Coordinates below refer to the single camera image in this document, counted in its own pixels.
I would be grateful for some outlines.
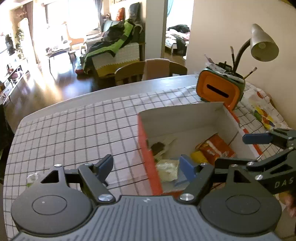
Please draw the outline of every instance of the gooseneck lamp arm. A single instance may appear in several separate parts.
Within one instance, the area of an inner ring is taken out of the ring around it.
[[[236,70],[237,70],[237,67],[239,65],[239,61],[240,61],[240,58],[242,57],[242,54],[244,53],[244,51],[250,46],[251,44],[251,39],[249,39],[248,41],[246,41],[244,43],[244,45],[240,48],[239,52],[237,53],[237,57],[235,59],[235,62],[234,62],[234,66],[233,66],[233,72],[235,73]]]

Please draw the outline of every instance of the cushion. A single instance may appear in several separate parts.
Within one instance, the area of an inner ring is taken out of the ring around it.
[[[125,8],[124,7],[122,7],[121,9],[118,10],[117,16],[116,16],[116,21],[122,21],[122,20],[124,20],[124,12],[125,12]]]

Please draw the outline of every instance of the human hand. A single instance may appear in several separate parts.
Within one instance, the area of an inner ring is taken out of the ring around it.
[[[289,212],[290,217],[296,216],[296,197],[292,194],[287,194],[284,197],[285,204],[287,206],[287,211]]]

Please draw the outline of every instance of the white tablecloth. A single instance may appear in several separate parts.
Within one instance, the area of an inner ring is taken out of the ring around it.
[[[118,198],[126,195],[151,195],[150,185],[138,146],[137,113],[146,109],[201,102],[196,86],[169,89],[106,100],[73,108],[28,122],[22,121],[7,160],[3,206],[7,236],[17,233],[11,218],[12,202],[26,189],[28,175],[43,174],[54,164],[65,169],[86,162],[96,163],[106,154],[114,156],[114,168],[107,178],[108,189]],[[240,103],[234,111],[242,128],[265,132],[260,122]],[[267,156],[279,151],[262,145]]]

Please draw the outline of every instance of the clothes pile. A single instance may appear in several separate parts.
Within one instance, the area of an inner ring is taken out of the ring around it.
[[[166,44],[172,46],[177,43],[177,52],[179,55],[186,55],[186,41],[189,41],[190,29],[187,25],[179,24],[173,27],[169,27],[166,31],[165,38]]]
[[[143,30],[139,15],[140,8],[140,3],[131,4],[129,18],[120,21],[116,25],[111,26],[107,31],[101,33],[101,41],[94,43],[87,49],[83,64],[83,71],[85,73],[94,68],[92,57],[106,52],[115,57],[119,49],[130,42],[134,42],[135,38],[139,39],[139,35]]]

